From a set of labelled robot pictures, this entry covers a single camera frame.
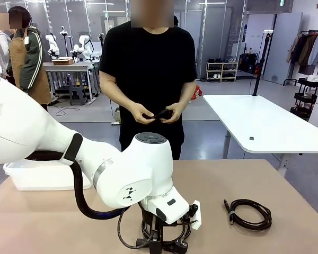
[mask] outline person in brown apron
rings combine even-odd
[[[42,65],[44,50],[39,31],[30,26],[32,18],[23,7],[15,6],[8,11],[10,29],[17,29],[10,44],[11,64],[16,86],[28,93],[45,110],[51,101],[46,71]]]

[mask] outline cardboard box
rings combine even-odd
[[[52,60],[53,65],[72,65],[74,64],[73,59],[56,59]]]

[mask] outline black hair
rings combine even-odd
[[[176,16],[174,16],[173,24],[176,25],[176,26],[178,26],[178,24],[179,24],[179,20],[178,20],[178,18]]]
[[[10,20],[19,20],[22,21],[22,28],[27,28],[33,24],[32,16],[24,7],[15,6],[9,9]]]

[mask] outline striped sleeve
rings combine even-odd
[[[42,66],[42,43],[39,35],[30,32],[29,45],[26,45],[27,54],[25,64],[21,68],[20,87],[22,89],[31,89]]]

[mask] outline fluorescent light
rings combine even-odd
[[[103,12],[125,12],[125,11],[103,11]]]
[[[103,4],[103,3],[87,3],[89,5],[114,5],[113,3],[107,3],[107,4]]]
[[[226,2],[222,2],[222,3],[199,3],[199,4],[226,4]]]

